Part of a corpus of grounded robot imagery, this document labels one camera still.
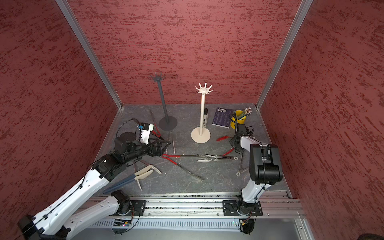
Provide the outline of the small red silicone tongs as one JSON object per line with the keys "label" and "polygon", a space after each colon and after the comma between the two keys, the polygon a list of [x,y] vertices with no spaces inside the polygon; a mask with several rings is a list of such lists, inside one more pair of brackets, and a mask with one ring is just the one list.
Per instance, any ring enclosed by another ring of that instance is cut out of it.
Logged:
{"label": "small red silicone tongs", "polygon": [[225,143],[225,146],[229,148],[229,150],[224,154],[224,156],[231,154],[235,150],[235,148],[230,143],[230,140],[232,138],[233,138],[232,136],[222,136],[216,139],[216,142]]}

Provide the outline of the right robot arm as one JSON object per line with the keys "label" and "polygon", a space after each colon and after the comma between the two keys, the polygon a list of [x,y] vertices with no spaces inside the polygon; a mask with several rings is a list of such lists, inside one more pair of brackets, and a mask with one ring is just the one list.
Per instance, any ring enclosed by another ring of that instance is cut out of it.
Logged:
{"label": "right robot arm", "polygon": [[235,134],[230,140],[230,145],[238,154],[249,152],[250,180],[240,190],[234,206],[238,216],[261,216],[260,198],[265,190],[281,182],[283,168],[279,148],[274,144],[266,144],[253,137],[253,132],[241,124],[235,113],[229,117],[234,123]]}

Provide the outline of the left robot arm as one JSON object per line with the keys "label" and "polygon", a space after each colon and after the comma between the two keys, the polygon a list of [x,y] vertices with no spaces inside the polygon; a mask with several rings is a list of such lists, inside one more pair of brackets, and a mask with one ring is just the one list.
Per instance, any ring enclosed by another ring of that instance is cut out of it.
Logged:
{"label": "left robot arm", "polygon": [[70,190],[41,212],[19,220],[21,236],[26,240],[69,240],[106,216],[135,215],[137,211],[130,197],[117,186],[109,190],[111,194],[102,203],[79,214],[75,212],[98,190],[124,172],[129,163],[145,156],[160,157],[170,143],[160,138],[145,144],[131,132],[116,137],[113,151],[93,162]]}

